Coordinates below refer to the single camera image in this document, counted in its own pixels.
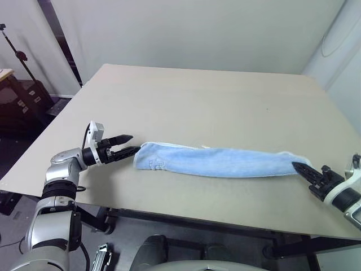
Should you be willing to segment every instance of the blue towel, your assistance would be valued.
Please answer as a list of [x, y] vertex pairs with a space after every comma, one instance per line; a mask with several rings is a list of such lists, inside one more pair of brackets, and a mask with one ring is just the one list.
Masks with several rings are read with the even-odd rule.
[[310, 165], [290, 152], [277, 154], [231, 148], [192, 148], [146, 142], [134, 156], [137, 169], [224, 178], [248, 178], [297, 174], [291, 162]]

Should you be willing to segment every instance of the table leg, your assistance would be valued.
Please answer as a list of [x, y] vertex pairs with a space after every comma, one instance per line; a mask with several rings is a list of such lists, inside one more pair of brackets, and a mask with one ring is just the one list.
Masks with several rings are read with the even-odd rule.
[[81, 214], [81, 221], [91, 228], [102, 231], [105, 234], [113, 232], [115, 227], [114, 209], [101, 207], [98, 211], [97, 216], [93, 216], [83, 208], [77, 206], [77, 212]]
[[0, 213], [9, 216], [19, 202], [21, 194], [7, 191], [0, 192]]

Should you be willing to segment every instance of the black cable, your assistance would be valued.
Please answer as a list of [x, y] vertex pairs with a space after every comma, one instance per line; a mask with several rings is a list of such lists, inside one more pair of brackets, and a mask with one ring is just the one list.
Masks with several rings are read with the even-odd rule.
[[77, 192], [83, 192], [85, 190], [86, 190], [86, 188], [84, 186], [78, 185]]
[[22, 239], [21, 239], [20, 242], [19, 242], [19, 252], [20, 252], [20, 254], [24, 254], [24, 253], [21, 251], [21, 243], [23, 242], [23, 240], [25, 240], [25, 236], [22, 237]]
[[85, 146], [86, 134], [87, 134], [87, 132], [89, 131], [89, 126], [90, 126], [90, 124], [88, 124], [88, 126], [87, 126], [86, 129], [85, 129], [84, 138], [83, 138], [83, 144], [82, 144], [82, 146], [81, 146], [81, 149], [82, 149], [82, 150], [84, 149], [84, 146]]
[[85, 269], [85, 270], [86, 270], [86, 271], [89, 271], [89, 269], [90, 269], [89, 254], [88, 254], [88, 252], [86, 251], [86, 248], [85, 248], [83, 242], [80, 243], [80, 248], [81, 248], [81, 250], [83, 251], [84, 256], [85, 256], [85, 260], [86, 260], [86, 269]]
[[24, 236], [24, 237], [22, 237], [22, 239], [21, 239], [21, 240], [19, 240], [19, 241], [17, 241], [17, 242], [14, 242], [14, 243], [11, 243], [11, 244], [4, 244], [3, 246], [0, 246], [0, 248], [2, 248], [2, 247], [8, 247], [8, 246], [12, 246], [13, 244], [20, 243], [23, 239], [25, 239], [25, 236]]

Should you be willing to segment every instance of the white wall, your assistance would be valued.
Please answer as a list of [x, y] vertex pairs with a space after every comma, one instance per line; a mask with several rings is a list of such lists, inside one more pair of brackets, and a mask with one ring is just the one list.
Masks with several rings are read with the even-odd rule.
[[309, 63], [303, 70], [304, 75], [315, 78], [327, 90], [345, 64], [356, 54], [361, 43], [361, 0], [346, 0], [324, 41], [324, 52], [319, 45]]
[[[80, 89], [36, 0], [2, 0], [0, 23], [6, 24], [5, 33], [27, 55], [27, 66], [49, 93], [74, 95]], [[14, 69], [17, 79], [30, 79], [2, 34], [0, 68]]]
[[361, 46], [335, 78], [328, 94], [361, 135]]
[[326, 57], [319, 45], [303, 74], [318, 81], [361, 134], [360, 48], [361, 0], [348, 0], [325, 37]]
[[51, 0], [83, 83], [104, 64], [301, 73], [344, 0]]

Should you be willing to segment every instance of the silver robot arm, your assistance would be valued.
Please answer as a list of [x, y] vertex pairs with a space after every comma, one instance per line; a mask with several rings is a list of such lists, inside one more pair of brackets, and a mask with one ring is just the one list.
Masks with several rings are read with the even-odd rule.
[[27, 231], [28, 252], [11, 271], [68, 271], [70, 251], [81, 244], [81, 214], [76, 211], [79, 173], [90, 165], [108, 164], [133, 156], [140, 148], [127, 147], [113, 152], [111, 147], [123, 144], [130, 135], [103, 139], [102, 124], [91, 122], [86, 130], [89, 148], [63, 151], [51, 159], [35, 215]]

